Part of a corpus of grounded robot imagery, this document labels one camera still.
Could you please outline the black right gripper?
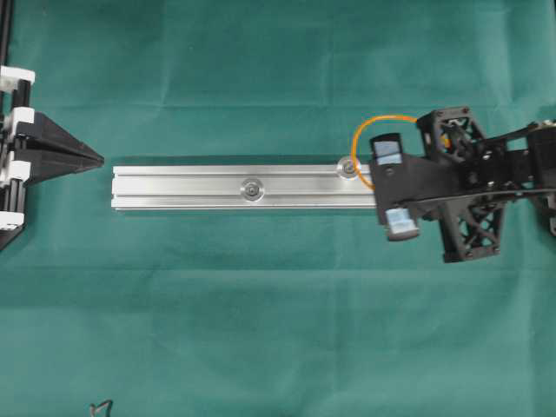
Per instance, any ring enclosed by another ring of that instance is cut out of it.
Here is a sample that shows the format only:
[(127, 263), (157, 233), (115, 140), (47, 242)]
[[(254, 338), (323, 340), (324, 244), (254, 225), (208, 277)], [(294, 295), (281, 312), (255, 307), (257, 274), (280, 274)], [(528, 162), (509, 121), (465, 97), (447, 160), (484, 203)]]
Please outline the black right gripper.
[(505, 202), (547, 195), (547, 131), (518, 129), (486, 138), (469, 107), (436, 109), (416, 122), (425, 157), (449, 168), (447, 195), (423, 199), (439, 217), (445, 263), (500, 253)]

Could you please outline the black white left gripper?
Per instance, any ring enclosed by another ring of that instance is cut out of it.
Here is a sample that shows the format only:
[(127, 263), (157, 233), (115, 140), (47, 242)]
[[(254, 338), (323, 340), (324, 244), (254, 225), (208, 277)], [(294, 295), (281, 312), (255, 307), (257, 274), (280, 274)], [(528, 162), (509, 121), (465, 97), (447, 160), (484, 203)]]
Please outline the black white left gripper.
[(86, 143), (44, 113), (35, 113), (30, 107), (34, 81), (32, 70), (1, 67), (1, 91), (11, 95), (10, 112), (1, 115), (1, 248), (23, 232), (25, 187), (104, 164)]

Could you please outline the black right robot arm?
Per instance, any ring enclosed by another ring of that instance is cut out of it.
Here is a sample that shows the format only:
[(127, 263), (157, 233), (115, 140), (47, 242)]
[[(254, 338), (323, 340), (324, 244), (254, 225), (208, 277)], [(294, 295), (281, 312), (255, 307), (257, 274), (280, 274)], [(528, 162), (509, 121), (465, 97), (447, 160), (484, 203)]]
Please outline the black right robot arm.
[(446, 198), (526, 198), (555, 217), (555, 122), (531, 122), (487, 136), (468, 107), (434, 110), (417, 120), (425, 157), (446, 168), (454, 191)]

